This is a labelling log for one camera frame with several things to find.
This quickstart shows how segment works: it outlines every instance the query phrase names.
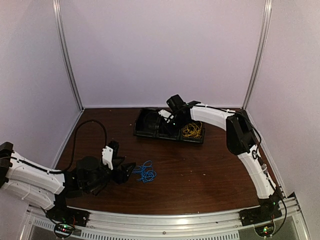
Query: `white panel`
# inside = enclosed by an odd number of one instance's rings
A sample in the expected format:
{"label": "white panel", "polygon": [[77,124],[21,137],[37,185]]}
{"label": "white panel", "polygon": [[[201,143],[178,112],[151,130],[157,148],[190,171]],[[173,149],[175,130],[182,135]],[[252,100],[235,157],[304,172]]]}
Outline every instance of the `white panel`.
{"label": "white panel", "polygon": [[[0,144],[50,167],[78,111],[51,0],[0,0]],[[17,239],[28,203],[0,191],[0,239]]]}
{"label": "white panel", "polygon": [[244,101],[264,0],[62,0],[72,67],[85,107]]}
{"label": "white panel", "polygon": [[295,191],[311,239],[320,228],[320,2],[273,1],[249,112],[285,184]]}

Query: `dark wood surface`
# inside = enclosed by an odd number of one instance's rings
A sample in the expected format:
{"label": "dark wood surface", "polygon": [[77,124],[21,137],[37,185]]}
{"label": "dark wood surface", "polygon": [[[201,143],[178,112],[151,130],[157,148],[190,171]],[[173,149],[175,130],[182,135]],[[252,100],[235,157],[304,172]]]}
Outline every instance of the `dark wood surface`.
{"label": "dark wood surface", "polygon": [[[109,183],[99,196],[85,194],[69,199],[69,206],[126,214],[189,214],[258,205],[255,186],[244,165],[226,147],[224,130],[206,124],[203,145],[136,137],[133,130],[139,111],[86,109],[79,123],[89,119],[101,121],[107,128],[108,142],[119,142],[119,155],[126,156],[125,162],[142,165],[152,160],[157,173],[154,181],[137,182],[139,176],[132,174],[125,184]],[[58,169],[68,166],[72,141],[73,134]],[[86,124],[78,132],[75,161],[85,156],[100,158],[103,146],[100,127],[96,123]]]}

